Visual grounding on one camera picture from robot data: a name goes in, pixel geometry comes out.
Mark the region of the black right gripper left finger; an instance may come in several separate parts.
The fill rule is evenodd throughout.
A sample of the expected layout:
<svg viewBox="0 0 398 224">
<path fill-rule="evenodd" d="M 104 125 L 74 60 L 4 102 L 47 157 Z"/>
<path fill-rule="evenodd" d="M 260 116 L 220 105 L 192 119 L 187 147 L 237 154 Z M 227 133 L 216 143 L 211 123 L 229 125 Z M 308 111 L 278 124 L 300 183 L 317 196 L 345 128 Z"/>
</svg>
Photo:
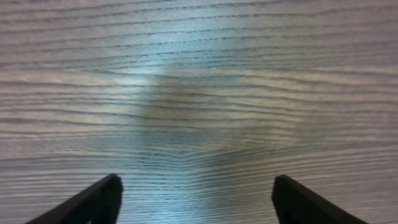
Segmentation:
<svg viewBox="0 0 398 224">
<path fill-rule="evenodd" d="M 27 224 L 116 224 L 123 183 L 110 174 Z"/>
</svg>

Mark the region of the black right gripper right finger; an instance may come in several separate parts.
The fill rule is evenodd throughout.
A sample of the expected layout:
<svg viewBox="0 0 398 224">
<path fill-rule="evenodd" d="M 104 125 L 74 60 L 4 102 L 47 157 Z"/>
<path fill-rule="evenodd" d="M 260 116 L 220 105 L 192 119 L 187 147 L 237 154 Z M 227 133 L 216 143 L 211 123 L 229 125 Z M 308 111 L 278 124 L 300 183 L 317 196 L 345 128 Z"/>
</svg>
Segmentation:
<svg viewBox="0 0 398 224">
<path fill-rule="evenodd" d="M 287 175 L 275 177 L 272 203 L 280 224 L 367 224 Z"/>
</svg>

